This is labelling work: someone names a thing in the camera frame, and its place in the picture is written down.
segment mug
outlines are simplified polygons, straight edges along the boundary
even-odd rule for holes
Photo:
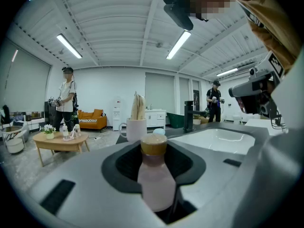
[[[125,124],[127,125],[127,136],[123,136],[121,133],[121,125]],[[119,125],[119,134],[127,138],[128,141],[134,142],[137,140],[140,140],[141,137],[145,136],[147,134],[147,120],[130,120],[130,118],[127,119],[127,123],[122,123]]]

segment white cabinet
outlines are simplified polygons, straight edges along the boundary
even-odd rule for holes
[[[146,110],[147,127],[166,128],[166,111],[165,110]]]

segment cap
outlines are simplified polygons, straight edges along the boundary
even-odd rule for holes
[[[63,67],[63,68],[62,68],[62,71],[63,71],[63,72],[71,71],[72,73],[74,72],[74,70],[73,70],[70,66],[68,66],[68,67],[67,67],[67,66]]]
[[[214,81],[213,81],[213,84],[214,84],[215,86],[220,86],[220,83],[219,83],[218,80],[214,80]]]
[[[158,133],[149,133],[141,138],[142,152],[148,155],[166,153],[167,137]]]

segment wooden coffee table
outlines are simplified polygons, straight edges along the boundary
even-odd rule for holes
[[[38,133],[33,137],[33,140],[35,141],[37,146],[37,151],[42,167],[43,162],[41,159],[40,149],[51,150],[52,154],[54,154],[54,150],[75,151],[82,153],[81,145],[85,142],[87,150],[90,151],[89,146],[86,142],[89,137],[89,134],[87,133],[81,133],[81,136],[79,138],[75,138],[70,141],[63,141],[62,132],[55,132],[54,136],[54,139],[47,139],[47,135],[45,133]]]

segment ceiling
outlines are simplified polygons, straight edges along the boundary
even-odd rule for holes
[[[31,0],[13,24],[53,55],[55,63],[60,60],[74,69],[157,68],[213,80],[222,71],[256,63],[266,53],[236,5],[219,19],[193,20],[192,35],[167,60],[183,29],[164,12],[164,5],[162,0]],[[82,59],[58,41],[60,33]]]

